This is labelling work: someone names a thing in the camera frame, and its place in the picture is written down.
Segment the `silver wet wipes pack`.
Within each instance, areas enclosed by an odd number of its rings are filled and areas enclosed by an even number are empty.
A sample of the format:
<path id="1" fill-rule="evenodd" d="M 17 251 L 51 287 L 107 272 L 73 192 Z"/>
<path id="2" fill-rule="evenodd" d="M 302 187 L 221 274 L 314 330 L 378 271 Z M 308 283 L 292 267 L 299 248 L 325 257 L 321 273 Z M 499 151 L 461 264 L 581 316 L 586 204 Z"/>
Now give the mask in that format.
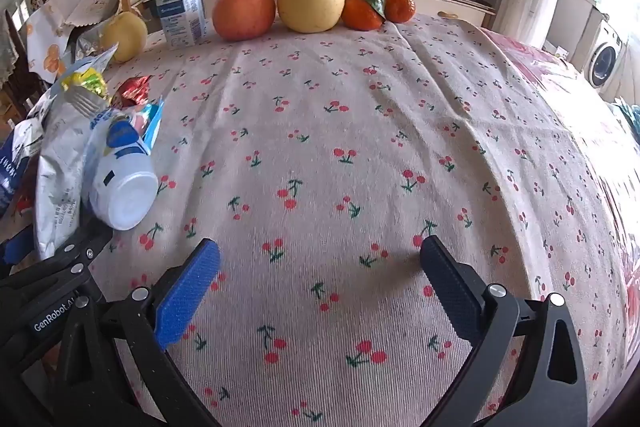
<path id="1" fill-rule="evenodd" d="M 39 258 L 54 256 L 78 228 L 80 193 L 90 124 L 107 101 L 91 92 L 67 91 L 44 118 L 35 193 L 35 246 Z"/>

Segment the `white blue paper bag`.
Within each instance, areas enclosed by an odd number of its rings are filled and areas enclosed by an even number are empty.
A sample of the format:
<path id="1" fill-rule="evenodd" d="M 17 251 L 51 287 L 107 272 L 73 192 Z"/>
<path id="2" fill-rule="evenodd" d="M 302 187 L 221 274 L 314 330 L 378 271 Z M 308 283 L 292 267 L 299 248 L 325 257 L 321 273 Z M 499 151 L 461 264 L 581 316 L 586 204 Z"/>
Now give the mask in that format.
<path id="1" fill-rule="evenodd" d="M 117 46 L 105 50 L 97 56 L 84 58 L 72 68 L 71 72 L 83 72 L 89 67 L 95 68 L 102 75 L 106 66 L 111 61 Z M 56 100 L 62 100 L 62 95 L 70 92 L 79 94 L 81 103 L 85 106 L 96 106 L 91 109 L 97 112 L 104 108 L 108 102 L 97 95 L 81 87 L 71 87 L 64 90 L 61 80 L 70 75 L 65 74 L 61 79 L 56 80 L 52 86 L 40 96 L 36 105 L 29 111 L 27 118 L 19 122 L 3 142 L 1 147 L 1 214 L 4 215 L 9 209 L 15 193 L 20 188 L 24 173 L 29 161 L 37 155 L 43 140 L 43 121 L 49 113 L 51 105 Z"/>

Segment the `yellow snack wrapper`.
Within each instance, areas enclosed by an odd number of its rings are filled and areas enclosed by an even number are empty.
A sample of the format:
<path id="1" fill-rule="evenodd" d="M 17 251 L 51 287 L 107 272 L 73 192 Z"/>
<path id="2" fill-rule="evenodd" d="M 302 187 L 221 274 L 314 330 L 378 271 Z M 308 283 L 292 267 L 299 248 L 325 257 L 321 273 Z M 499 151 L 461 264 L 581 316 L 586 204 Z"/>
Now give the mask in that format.
<path id="1" fill-rule="evenodd" d="M 89 92 L 97 95 L 103 100 L 108 99 L 106 82 L 103 75 L 95 68 L 89 67 L 83 72 L 71 72 L 70 75 L 65 76 L 61 80 L 61 84 L 64 90 L 68 90 L 71 87 L 81 87 Z"/>

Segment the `red snack wrapper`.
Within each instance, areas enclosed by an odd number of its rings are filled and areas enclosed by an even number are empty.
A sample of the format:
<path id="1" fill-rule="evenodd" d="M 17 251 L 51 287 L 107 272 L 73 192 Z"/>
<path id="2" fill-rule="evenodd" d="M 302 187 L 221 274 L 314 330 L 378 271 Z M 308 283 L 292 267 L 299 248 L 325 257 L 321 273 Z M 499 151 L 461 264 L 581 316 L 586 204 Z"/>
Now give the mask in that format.
<path id="1" fill-rule="evenodd" d="M 113 95 L 112 105 L 117 108 L 127 108 L 148 103 L 150 79 L 150 76 L 137 76 L 125 80 Z"/>

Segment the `cherry print tablecloth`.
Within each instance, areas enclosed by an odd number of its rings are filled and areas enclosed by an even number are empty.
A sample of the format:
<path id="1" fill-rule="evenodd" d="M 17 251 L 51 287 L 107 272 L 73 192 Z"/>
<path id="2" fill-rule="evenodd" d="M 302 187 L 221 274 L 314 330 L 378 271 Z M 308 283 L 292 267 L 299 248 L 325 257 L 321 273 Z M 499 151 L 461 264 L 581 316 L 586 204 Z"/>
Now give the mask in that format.
<path id="1" fill-rule="evenodd" d="M 111 299 L 201 239 L 221 269 L 178 343 L 226 426 L 416 426 L 469 353 L 419 263 L 436 235 L 514 295 L 561 294 L 588 410 L 639 348 L 639 147 L 570 66 L 462 20 L 145 52 L 160 188 L 94 275 Z"/>

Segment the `small yellow pear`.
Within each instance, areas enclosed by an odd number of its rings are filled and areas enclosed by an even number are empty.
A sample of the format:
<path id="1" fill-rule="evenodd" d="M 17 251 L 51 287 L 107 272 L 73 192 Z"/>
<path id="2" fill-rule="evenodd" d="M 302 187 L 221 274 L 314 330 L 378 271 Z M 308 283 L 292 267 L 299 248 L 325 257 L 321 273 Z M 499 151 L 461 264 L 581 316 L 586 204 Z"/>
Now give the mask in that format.
<path id="1" fill-rule="evenodd" d="M 125 63 L 140 55 L 148 38 L 148 28 L 140 16 L 133 12 L 121 12 L 103 28 L 100 38 L 104 50 L 117 46 L 112 59 Z"/>

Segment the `white washing machine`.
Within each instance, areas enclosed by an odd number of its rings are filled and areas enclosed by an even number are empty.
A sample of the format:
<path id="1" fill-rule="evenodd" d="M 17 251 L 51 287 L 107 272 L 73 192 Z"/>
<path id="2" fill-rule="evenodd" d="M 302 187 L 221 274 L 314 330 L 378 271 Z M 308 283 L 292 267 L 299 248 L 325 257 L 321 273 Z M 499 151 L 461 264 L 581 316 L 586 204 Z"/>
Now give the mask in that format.
<path id="1" fill-rule="evenodd" d="M 613 78 L 622 57 L 623 40 L 606 21 L 597 24 L 592 43 L 588 44 L 582 75 L 593 89 L 603 91 Z"/>

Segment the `red apple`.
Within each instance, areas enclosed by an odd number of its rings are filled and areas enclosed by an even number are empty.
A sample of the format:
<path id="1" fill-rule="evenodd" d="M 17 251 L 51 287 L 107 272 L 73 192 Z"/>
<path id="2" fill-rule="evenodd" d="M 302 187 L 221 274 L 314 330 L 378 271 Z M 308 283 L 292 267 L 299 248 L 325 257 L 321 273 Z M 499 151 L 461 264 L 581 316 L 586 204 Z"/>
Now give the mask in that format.
<path id="1" fill-rule="evenodd" d="M 216 33 L 227 41 L 265 35 L 275 18 L 274 0 L 216 0 L 212 11 Z"/>

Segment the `right orange tangerine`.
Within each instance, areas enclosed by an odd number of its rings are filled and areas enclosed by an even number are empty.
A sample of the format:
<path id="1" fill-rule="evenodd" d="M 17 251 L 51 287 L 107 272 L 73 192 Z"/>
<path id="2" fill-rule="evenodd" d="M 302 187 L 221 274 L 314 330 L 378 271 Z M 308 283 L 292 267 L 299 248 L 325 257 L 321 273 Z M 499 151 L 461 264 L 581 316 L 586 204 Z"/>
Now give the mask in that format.
<path id="1" fill-rule="evenodd" d="M 384 0 L 384 16 L 394 24 L 407 23 L 416 14 L 414 0 Z"/>

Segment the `large yellow pear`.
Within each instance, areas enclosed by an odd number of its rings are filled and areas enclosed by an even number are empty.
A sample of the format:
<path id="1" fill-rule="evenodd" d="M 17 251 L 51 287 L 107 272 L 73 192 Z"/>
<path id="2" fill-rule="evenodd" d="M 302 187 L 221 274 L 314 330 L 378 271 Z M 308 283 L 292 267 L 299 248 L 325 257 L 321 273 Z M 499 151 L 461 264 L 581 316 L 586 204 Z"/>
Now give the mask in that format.
<path id="1" fill-rule="evenodd" d="M 344 4 L 345 0 L 277 0 L 282 23 L 301 34 L 332 29 L 341 18 Z"/>

